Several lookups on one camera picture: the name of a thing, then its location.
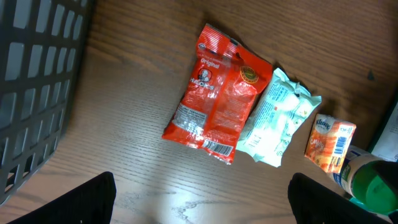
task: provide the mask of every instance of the plastic crate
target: plastic crate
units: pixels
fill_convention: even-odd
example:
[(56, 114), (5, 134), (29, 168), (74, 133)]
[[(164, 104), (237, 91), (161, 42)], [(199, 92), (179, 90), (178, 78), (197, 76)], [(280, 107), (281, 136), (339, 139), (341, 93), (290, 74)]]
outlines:
[(51, 158), (70, 115), (90, 0), (0, 0), (0, 204)]

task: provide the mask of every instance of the green lid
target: green lid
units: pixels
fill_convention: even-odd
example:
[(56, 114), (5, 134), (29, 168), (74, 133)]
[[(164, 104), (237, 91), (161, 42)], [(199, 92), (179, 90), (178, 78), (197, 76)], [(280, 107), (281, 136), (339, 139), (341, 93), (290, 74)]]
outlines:
[(373, 169), (375, 162), (362, 166), (353, 179), (353, 194), (368, 208), (386, 214), (398, 209), (398, 197)]

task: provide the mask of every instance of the red candy bag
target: red candy bag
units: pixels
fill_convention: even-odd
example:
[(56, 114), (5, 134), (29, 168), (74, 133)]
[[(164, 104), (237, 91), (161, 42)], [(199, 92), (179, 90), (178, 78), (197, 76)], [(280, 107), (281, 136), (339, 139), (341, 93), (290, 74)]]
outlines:
[(254, 99), (272, 78), (272, 65), (210, 25), (200, 34), (197, 58), (162, 138), (202, 148), (230, 164)]

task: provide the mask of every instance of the bottle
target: bottle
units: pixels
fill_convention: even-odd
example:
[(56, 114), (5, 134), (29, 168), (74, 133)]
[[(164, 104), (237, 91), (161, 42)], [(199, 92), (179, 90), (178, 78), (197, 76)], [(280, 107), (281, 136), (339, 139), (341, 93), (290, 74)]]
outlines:
[(329, 176), (372, 212), (387, 214), (398, 209), (398, 196), (384, 183), (373, 168), (380, 158), (349, 146), (339, 174)]

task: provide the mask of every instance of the wooden surface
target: wooden surface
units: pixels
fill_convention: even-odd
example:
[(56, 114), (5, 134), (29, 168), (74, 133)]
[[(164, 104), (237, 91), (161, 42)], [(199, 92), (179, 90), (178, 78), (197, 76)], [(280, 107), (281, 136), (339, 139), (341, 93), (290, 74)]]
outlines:
[[(353, 144), (366, 147), (388, 106), (398, 81), (397, 7), (393, 0), (98, 0), (67, 135), (0, 208), (0, 222), (109, 170), (118, 188), (113, 223), (294, 223), (287, 200), (294, 173), (341, 193), (303, 156), (315, 113), (357, 124)], [(161, 140), (206, 22), (323, 97), (282, 167), (242, 152), (226, 166)]]

